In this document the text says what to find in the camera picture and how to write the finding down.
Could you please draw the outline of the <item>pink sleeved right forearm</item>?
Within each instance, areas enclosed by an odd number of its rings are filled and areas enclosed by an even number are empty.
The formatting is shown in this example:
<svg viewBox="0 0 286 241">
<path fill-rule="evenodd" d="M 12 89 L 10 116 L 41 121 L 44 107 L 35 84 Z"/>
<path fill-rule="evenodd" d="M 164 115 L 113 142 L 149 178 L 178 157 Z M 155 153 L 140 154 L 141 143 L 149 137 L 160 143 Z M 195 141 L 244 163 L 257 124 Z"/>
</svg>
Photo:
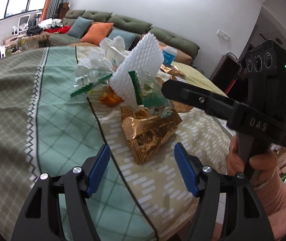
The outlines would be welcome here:
<svg viewBox="0 0 286 241">
<path fill-rule="evenodd" d="M 286 235 L 286 184 L 277 173 L 262 185 L 254 188 L 268 216 L 274 239 Z"/>
</svg>

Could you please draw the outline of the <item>person right hand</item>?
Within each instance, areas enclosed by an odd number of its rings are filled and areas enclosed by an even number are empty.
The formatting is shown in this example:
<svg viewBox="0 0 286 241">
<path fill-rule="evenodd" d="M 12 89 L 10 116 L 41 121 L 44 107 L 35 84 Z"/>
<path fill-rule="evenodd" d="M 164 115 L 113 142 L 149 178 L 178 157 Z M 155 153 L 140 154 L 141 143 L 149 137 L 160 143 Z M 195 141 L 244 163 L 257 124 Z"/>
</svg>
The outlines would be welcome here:
<svg viewBox="0 0 286 241">
<path fill-rule="evenodd" d="M 237 151 L 237 136 L 233 136 L 230 141 L 229 153 L 225 158 L 227 175 L 229 176 L 234 176 L 236 173 L 242 173 L 245 169 L 245 164 L 238 156 Z M 277 166 L 277 156 L 272 150 L 268 150 L 265 154 L 251 157 L 249 162 L 254 170 L 259 171 L 256 180 L 252 183 L 252 186 L 258 187 L 273 176 Z"/>
</svg>

